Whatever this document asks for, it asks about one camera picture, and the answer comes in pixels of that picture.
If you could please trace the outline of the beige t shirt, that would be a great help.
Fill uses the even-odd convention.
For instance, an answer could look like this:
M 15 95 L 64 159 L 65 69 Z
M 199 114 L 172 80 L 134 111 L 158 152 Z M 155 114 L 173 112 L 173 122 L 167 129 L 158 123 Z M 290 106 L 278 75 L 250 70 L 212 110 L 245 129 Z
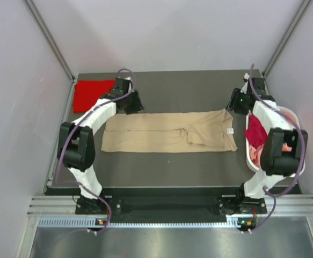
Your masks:
M 235 152 L 233 117 L 225 109 L 189 113 L 116 114 L 106 122 L 107 153 Z

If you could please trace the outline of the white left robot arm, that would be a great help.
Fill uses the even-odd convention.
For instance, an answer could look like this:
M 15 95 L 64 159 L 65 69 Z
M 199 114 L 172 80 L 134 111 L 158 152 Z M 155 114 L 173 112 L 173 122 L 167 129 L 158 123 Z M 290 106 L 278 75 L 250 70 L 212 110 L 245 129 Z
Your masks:
M 94 105 L 80 118 L 63 122 L 59 130 L 57 159 L 74 176 L 81 195 L 88 200 L 94 213 L 106 208 L 106 200 L 100 197 L 103 189 L 94 171 L 96 149 L 95 133 L 118 111 L 134 114 L 143 110 L 139 93 L 131 77 L 116 77 L 113 88 L 100 96 Z

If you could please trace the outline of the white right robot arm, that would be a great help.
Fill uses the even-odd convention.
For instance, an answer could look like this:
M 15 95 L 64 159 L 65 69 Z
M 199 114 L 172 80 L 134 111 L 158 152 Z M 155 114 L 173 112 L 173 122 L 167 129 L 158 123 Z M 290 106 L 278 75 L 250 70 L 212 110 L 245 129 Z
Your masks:
M 294 187 L 305 169 L 308 133 L 266 94 L 264 79 L 249 73 L 244 75 L 244 86 L 233 90 L 227 109 L 246 116 L 247 155 L 258 167 L 235 199 L 236 209 L 246 213 L 254 207 L 254 199 L 263 198 L 285 178 L 293 180 L 285 193 Z

